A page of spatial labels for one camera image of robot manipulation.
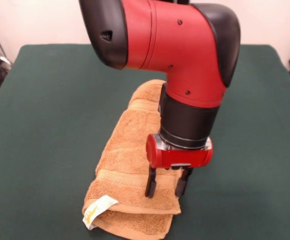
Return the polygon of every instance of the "white wall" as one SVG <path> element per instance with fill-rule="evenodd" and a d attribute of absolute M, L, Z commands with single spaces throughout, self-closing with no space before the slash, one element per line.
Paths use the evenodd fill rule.
<path fill-rule="evenodd" d="M 242 43 L 270 44 L 290 58 L 290 0 L 194 0 L 220 3 L 238 15 Z M 82 43 L 89 39 L 78 0 L 0 0 L 0 42 L 15 60 L 26 44 Z"/>

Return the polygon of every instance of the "red robot arm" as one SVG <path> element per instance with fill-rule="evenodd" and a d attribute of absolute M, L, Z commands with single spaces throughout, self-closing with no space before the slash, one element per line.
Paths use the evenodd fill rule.
<path fill-rule="evenodd" d="M 193 168 L 212 157 L 209 136 L 239 55 L 237 16 L 219 4 L 79 2 L 90 41 L 105 65 L 166 73 L 158 107 L 160 130 L 147 138 L 145 195 L 154 195 L 156 168 L 183 168 L 175 192 L 181 196 Z"/>

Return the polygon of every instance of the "green tablecloth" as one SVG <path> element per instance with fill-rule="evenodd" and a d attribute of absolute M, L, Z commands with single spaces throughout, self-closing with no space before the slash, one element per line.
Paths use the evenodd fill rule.
<path fill-rule="evenodd" d="M 0 90 L 0 240 L 118 239 L 82 205 L 133 91 L 164 75 L 103 65 L 90 45 L 21 49 Z M 290 76 L 275 50 L 243 45 L 166 239 L 290 240 Z"/>

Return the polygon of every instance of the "brown towel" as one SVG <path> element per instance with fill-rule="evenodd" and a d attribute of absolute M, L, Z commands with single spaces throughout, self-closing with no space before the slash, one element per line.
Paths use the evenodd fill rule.
<path fill-rule="evenodd" d="M 117 200 L 93 225 L 131 240 L 163 239 L 173 215 L 181 213 L 175 196 L 180 170 L 158 169 L 155 195 L 152 199 L 145 197 L 149 174 L 146 140 L 160 127 L 158 104 L 163 83 L 150 80 L 133 93 L 103 150 L 82 209 L 84 214 L 104 195 Z"/>

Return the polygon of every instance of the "green table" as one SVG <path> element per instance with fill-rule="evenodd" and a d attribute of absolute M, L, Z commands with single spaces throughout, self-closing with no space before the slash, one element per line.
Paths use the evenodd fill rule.
<path fill-rule="evenodd" d="M 103 65 L 90 45 L 28 45 L 0 90 L 0 240 L 118 239 L 82 222 L 94 169 L 133 91 L 164 75 Z M 290 240 L 290 76 L 243 45 L 168 240 Z"/>

